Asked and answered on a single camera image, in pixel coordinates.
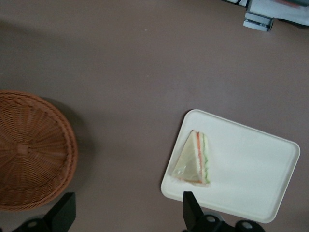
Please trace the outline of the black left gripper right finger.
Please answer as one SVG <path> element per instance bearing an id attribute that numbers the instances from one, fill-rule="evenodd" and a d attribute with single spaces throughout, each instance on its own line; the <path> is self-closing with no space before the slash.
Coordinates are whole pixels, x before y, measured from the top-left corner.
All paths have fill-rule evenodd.
<path id="1" fill-rule="evenodd" d="M 183 193 L 183 219 L 189 232 L 205 231 L 205 215 L 190 191 Z"/>

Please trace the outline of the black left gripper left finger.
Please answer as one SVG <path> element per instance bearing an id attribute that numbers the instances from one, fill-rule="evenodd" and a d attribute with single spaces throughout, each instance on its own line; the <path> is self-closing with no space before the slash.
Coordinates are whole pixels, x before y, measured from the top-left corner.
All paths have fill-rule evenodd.
<path id="1" fill-rule="evenodd" d="M 76 218 L 76 195 L 65 193 L 44 216 L 51 232 L 68 232 Z"/>

